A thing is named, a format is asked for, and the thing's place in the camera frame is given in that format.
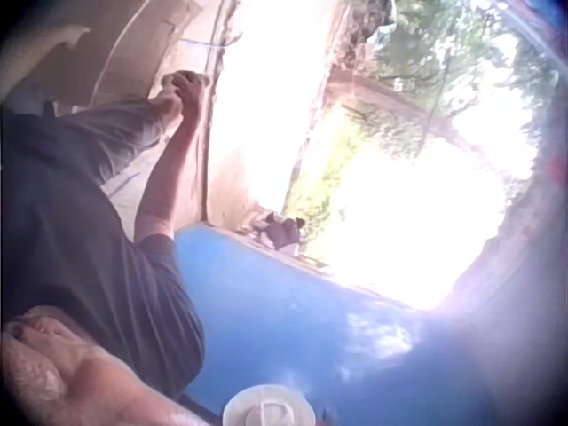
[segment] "blue surface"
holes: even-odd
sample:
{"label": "blue surface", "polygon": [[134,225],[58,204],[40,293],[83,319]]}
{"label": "blue surface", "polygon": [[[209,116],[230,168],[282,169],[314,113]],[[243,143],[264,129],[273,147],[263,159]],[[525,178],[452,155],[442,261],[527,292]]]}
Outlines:
{"label": "blue surface", "polygon": [[300,390],[339,425],[491,422],[485,385],[439,324],[340,288],[198,226],[177,237],[203,321],[203,370],[185,393],[220,414],[259,383]]}

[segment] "sleeve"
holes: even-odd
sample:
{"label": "sleeve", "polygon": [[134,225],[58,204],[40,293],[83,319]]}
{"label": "sleeve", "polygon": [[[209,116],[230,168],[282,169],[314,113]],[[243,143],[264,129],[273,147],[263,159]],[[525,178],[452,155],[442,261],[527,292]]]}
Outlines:
{"label": "sleeve", "polygon": [[201,371],[204,358],[203,327],[185,291],[174,241],[151,235],[137,245],[146,259],[150,277],[138,301],[146,312],[140,321],[139,375],[149,385],[177,399]]}

